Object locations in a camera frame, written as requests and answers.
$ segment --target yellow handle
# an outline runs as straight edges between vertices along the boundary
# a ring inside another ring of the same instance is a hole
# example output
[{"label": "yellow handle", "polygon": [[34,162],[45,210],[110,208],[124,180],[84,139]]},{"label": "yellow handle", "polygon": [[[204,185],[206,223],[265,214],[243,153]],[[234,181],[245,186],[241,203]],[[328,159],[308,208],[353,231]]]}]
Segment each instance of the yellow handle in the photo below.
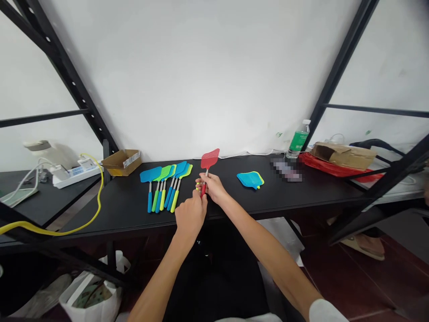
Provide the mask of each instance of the yellow handle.
[{"label": "yellow handle", "polygon": [[160,211],[164,210],[164,202],[165,202],[165,190],[162,190]]},{"label": "yellow handle", "polygon": [[179,191],[176,190],[175,194],[174,194],[174,199],[173,199],[173,204],[171,205],[171,213],[174,213],[174,211],[176,210],[176,204],[177,204],[177,198],[179,197]]}]

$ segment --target shopping bag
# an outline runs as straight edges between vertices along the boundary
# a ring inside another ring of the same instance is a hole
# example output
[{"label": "shopping bag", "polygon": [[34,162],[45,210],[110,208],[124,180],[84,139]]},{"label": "shopping bag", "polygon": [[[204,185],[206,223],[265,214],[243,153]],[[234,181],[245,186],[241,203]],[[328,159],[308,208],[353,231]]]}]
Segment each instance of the shopping bag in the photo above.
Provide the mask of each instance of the shopping bag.
[{"label": "shopping bag", "polygon": [[[107,256],[99,259],[107,264]],[[116,269],[125,273],[130,268],[130,262],[123,256],[122,251],[116,251]],[[66,311],[72,322],[114,322],[119,311],[122,300],[122,288],[116,287],[113,283],[104,281],[103,284],[112,294],[106,300],[90,306],[88,308],[73,307],[73,303],[83,292],[83,290],[95,282],[101,281],[101,278],[89,272],[83,272],[76,277],[71,285],[59,297],[59,303]]]}]

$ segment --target hand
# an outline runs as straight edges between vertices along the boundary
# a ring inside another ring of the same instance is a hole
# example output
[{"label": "hand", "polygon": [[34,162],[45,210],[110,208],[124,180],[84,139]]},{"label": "hand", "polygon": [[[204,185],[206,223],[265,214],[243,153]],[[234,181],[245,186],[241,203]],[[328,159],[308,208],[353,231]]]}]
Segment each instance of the hand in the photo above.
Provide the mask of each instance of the hand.
[{"label": "hand", "polygon": [[195,180],[196,187],[201,191],[202,183],[205,182],[207,184],[206,193],[209,194],[211,199],[220,204],[222,201],[228,198],[229,194],[222,186],[222,183],[217,175],[209,174],[207,177],[205,173],[200,173],[201,179]]},{"label": "hand", "polygon": [[198,191],[193,190],[192,198],[187,199],[176,208],[176,234],[188,239],[192,244],[197,239],[207,212],[207,196],[200,197]]}]

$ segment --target box label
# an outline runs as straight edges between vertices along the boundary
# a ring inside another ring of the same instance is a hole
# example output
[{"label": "box label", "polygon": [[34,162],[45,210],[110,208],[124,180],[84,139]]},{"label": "box label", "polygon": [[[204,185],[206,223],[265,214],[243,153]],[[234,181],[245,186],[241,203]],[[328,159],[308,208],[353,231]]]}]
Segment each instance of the box label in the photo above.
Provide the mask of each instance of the box label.
[{"label": "box label", "polygon": [[131,158],[128,158],[124,161],[124,169],[129,166],[131,163],[133,163],[135,160],[140,158],[140,151],[138,151],[135,155],[133,155]]}]

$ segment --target black pants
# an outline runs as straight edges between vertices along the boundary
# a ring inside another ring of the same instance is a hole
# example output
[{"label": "black pants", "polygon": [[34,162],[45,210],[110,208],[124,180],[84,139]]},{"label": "black pants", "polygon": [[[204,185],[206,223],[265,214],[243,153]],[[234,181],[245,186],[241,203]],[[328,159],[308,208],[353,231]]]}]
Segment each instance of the black pants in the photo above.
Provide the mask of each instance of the black pants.
[{"label": "black pants", "polygon": [[232,223],[204,227],[197,241],[179,270],[164,321],[212,322],[268,313],[256,257]]}]

